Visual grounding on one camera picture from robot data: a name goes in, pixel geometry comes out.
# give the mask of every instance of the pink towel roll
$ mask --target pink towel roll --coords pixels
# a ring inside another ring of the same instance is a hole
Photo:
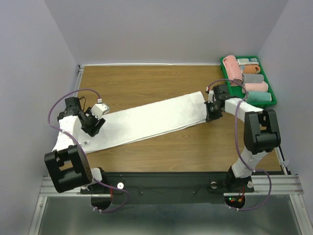
[[[244,87],[248,92],[268,92],[268,84],[266,82],[262,83],[245,83]]]
[[[223,59],[223,64],[226,68],[228,79],[235,80],[236,82],[243,82],[243,75],[237,63],[236,57],[229,55]],[[231,86],[237,86],[235,83],[230,83]]]

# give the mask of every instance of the white wall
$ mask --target white wall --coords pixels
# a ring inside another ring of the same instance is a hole
[[[79,64],[256,55],[288,0],[45,0]]]
[[[23,235],[57,135],[47,113],[77,65],[43,0],[2,1],[0,22],[0,234]]]
[[[313,218],[313,1],[290,0],[259,57],[277,97],[282,149]]]

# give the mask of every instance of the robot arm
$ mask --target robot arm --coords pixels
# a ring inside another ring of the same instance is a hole
[[[63,132],[59,132],[52,152],[45,154],[46,167],[58,192],[91,185],[95,183],[93,178],[102,180],[101,169],[90,169],[81,149],[64,132],[71,134],[76,140],[81,129],[94,137],[105,122],[102,115],[110,110],[101,99],[85,112],[81,108],[79,98],[67,98],[65,103],[65,110],[58,116],[60,129]],[[64,166],[66,161],[71,161],[72,167],[61,170],[60,167]]]
[[[209,99],[205,103],[206,121],[219,119],[223,116],[222,112],[235,115],[238,103],[242,102],[237,115],[238,119],[245,122],[245,148],[241,156],[250,168],[254,169],[266,154],[280,145],[280,133],[274,110],[256,108],[240,98],[230,96],[226,85],[217,85],[207,93]],[[252,171],[239,158],[228,173],[233,179],[247,179],[251,176]]]

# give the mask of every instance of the white cloth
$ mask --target white cloth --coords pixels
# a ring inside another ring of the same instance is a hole
[[[82,130],[79,143],[94,152],[141,141],[205,122],[206,107],[201,92],[147,104],[103,116],[106,122],[95,137]]]

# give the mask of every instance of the green tray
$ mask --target green tray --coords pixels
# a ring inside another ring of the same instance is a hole
[[[236,56],[236,59],[241,59],[241,58],[257,58],[259,60],[259,58],[257,56]],[[224,59],[224,57],[221,58],[221,70],[222,70],[224,79],[228,79],[227,72],[226,72],[225,66],[223,64],[223,59]],[[272,101],[271,102],[256,102],[256,103],[250,103],[250,104],[255,106],[255,107],[265,109],[265,108],[268,108],[268,107],[276,104],[277,100],[276,100],[276,97],[274,95],[272,88],[270,87],[268,79],[266,78],[266,75],[265,75],[264,70],[262,68],[262,65],[260,63],[260,60],[259,60],[259,66],[261,68],[260,74],[262,74],[264,76],[264,81],[268,84],[268,92],[271,93],[271,95],[272,95]],[[242,88],[240,86],[231,86],[229,81],[226,81],[226,84],[227,84],[228,91],[229,91],[230,95],[236,95],[240,98],[244,98],[245,94],[242,93]]]

